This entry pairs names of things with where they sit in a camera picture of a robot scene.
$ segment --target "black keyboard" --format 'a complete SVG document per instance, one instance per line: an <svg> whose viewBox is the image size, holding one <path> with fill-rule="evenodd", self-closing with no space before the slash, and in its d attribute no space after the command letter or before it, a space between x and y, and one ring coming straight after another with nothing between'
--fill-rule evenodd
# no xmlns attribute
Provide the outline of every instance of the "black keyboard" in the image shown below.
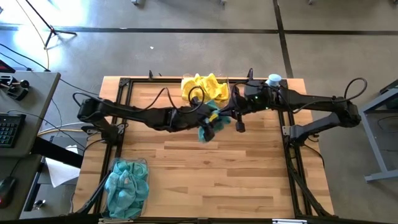
<svg viewBox="0 0 398 224"><path fill-rule="evenodd" d="M14 147L25 118L25 114L0 113L0 148Z"/></svg>

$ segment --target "teal cloth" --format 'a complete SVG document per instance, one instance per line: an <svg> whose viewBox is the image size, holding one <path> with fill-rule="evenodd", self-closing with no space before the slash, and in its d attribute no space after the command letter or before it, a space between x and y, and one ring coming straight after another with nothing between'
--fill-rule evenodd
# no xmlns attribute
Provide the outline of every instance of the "teal cloth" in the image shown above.
<svg viewBox="0 0 398 224"><path fill-rule="evenodd" d="M214 100L210 100L206 104L208 106L216 109L212 113L218 114L220 112ZM222 129L224 129L224 124L229 124L229 123L231 123L231 118L229 118L228 116L219 116L217 118L217 122L213 126L214 132L217 133L217 132L221 131ZM198 140L200 142L206 142L206 140L205 140L205 130L203 129L203 127L199 127Z"/></svg>
<svg viewBox="0 0 398 224"><path fill-rule="evenodd" d="M118 161L105 183L111 218L135 218L148 197L147 166L140 162Z"/></svg>

